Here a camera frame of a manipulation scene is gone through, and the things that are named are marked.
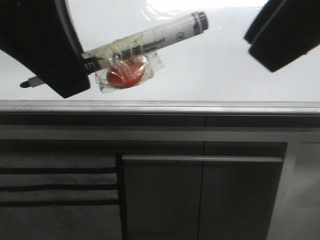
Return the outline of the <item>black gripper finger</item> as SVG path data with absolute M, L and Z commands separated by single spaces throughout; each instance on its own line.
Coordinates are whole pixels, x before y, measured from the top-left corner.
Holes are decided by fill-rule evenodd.
M 90 88 L 66 0 L 2 0 L 0 49 L 65 99 Z
M 318 0 L 269 0 L 251 23 L 244 39 L 249 54 L 276 72 L 320 44 Z

